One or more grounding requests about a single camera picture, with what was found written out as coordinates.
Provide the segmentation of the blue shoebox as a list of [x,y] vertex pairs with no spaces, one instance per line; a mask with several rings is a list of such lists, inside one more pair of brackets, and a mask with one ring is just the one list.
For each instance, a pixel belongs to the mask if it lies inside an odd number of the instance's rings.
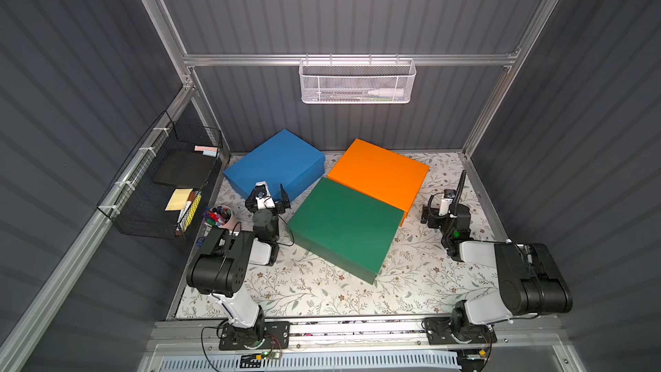
[[224,171],[230,186],[244,199],[265,182],[277,201],[284,189],[294,201],[325,173],[325,155],[287,129]]

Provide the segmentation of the orange shoebox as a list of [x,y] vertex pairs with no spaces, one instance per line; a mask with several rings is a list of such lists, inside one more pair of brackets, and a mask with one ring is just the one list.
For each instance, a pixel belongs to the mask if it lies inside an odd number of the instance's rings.
[[406,217],[429,171],[428,165],[355,139],[327,178],[397,208]]

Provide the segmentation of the green shoebox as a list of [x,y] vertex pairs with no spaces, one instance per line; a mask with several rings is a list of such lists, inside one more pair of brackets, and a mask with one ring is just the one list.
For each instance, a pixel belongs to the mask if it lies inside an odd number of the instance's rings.
[[403,217],[401,210],[323,177],[287,228],[297,246],[372,284]]

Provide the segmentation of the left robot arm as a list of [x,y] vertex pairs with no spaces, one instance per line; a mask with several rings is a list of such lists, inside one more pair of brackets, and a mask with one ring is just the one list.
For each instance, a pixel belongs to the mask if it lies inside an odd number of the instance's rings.
[[214,227],[186,269],[186,284],[213,297],[225,310],[234,330],[255,335],[264,331],[263,309],[243,289],[249,265],[272,266],[280,250],[280,216],[291,207],[284,187],[275,198],[265,182],[255,185],[245,201],[252,213],[252,229],[239,223]]

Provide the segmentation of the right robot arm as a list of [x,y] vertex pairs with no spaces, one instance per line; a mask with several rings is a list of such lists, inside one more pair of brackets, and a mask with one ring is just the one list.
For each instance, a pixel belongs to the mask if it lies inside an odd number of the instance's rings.
[[439,206],[432,205],[433,197],[423,206],[421,222],[441,232],[442,247],[452,260],[493,268],[499,285],[483,296],[458,301],[440,327],[434,327],[431,318],[425,320],[423,328],[430,339],[451,337],[460,344],[482,340],[490,344],[497,323],[571,311],[571,291],[547,246],[471,237],[470,208],[461,203],[465,182],[463,170],[457,188],[446,189]]

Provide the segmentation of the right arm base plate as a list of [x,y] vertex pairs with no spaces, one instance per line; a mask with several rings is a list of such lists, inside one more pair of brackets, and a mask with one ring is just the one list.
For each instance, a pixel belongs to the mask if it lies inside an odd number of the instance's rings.
[[424,318],[421,327],[431,345],[497,343],[497,335],[487,325],[473,325],[451,316]]

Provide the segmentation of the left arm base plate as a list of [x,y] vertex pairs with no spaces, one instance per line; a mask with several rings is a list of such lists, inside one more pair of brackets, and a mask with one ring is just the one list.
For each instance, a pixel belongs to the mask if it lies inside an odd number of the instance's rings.
[[287,321],[258,321],[254,327],[240,328],[223,325],[218,330],[221,351],[267,351],[288,348],[291,323]]

